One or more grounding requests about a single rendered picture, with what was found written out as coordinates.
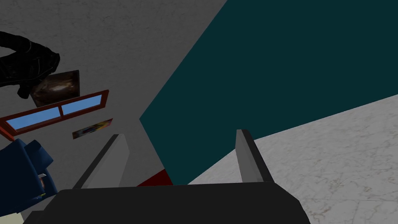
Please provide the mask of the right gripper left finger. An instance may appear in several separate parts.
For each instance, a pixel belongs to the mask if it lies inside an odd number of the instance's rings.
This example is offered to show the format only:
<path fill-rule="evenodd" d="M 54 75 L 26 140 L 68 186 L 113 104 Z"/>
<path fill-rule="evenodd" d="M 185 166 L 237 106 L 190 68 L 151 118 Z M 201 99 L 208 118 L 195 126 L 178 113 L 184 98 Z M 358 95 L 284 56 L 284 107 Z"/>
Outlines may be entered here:
<path fill-rule="evenodd" d="M 119 187 L 128 157 L 125 135 L 112 135 L 73 189 Z"/>

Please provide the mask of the colourful wall picture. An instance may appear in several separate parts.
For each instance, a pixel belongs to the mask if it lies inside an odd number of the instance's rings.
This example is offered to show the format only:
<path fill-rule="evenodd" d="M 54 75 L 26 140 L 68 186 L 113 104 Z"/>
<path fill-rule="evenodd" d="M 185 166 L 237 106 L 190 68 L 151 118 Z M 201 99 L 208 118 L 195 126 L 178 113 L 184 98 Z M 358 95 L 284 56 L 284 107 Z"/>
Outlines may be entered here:
<path fill-rule="evenodd" d="M 92 133 L 92 132 L 95 132 L 97 130 L 103 129 L 103 128 L 107 127 L 107 126 L 110 126 L 112 121 L 113 121 L 113 119 L 105 120 L 105 121 L 99 122 L 97 124 L 94 124 L 92 126 L 88 126 L 86 128 L 74 131 L 74 132 L 72 132 L 72 138 L 73 139 L 77 139 L 77 138 L 80 138 L 80 137 L 82 137 L 84 135 L 87 135 L 89 133 Z"/>

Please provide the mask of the red framed window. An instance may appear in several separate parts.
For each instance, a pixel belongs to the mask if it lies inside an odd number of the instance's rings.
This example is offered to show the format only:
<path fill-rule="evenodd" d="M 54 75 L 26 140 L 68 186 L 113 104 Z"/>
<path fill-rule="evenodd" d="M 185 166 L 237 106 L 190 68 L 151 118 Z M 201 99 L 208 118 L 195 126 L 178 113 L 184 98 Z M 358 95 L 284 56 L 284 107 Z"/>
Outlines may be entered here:
<path fill-rule="evenodd" d="M 14 141 L 17 135 L 105 108 L 109 90 L 0 117 L 0 135 Z"/>

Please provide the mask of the dark brown wall picture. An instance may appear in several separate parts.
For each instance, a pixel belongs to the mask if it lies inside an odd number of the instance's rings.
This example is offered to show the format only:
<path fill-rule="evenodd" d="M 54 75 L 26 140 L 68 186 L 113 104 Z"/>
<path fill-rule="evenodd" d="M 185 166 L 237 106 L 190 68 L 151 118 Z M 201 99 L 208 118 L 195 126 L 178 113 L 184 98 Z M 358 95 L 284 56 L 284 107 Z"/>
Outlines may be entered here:
<path fill-rule="evenodd" d="M 30 96 L 38 108 L 79 97 L 79 70 L 49 75 L 33 87 Z"/>

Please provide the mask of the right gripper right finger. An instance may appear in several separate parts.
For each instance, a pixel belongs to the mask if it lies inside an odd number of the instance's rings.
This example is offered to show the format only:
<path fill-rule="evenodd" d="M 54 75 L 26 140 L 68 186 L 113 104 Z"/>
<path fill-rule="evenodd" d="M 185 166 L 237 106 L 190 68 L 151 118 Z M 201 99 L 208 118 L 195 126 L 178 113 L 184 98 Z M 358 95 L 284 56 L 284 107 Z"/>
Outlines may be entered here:
<path fill-rule="evenodd" d="M 235 151 L 243 182 L 274 182 L 255 141 L 247 129 L 236 131 Z"/>

